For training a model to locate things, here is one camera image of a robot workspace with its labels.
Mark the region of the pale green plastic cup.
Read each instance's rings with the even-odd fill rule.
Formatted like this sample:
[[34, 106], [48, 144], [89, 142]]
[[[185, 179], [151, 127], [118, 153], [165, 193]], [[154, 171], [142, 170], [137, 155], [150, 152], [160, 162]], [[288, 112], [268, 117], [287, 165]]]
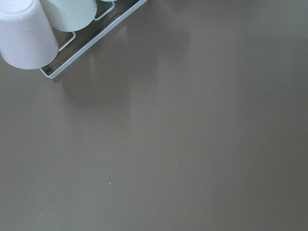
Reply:
[[41, 4], [51, 26], [63, 32], [85, 28], [97, 13], [94, 0], [42, 0]]

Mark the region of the white plastic cup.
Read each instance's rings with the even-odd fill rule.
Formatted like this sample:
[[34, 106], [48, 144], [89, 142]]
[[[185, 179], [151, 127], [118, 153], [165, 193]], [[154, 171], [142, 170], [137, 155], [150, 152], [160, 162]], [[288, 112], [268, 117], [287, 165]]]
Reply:
[[8, 64], [37, 69], [57, 53], [57, 40], [39, 0], [0, 2], [0, 54]]

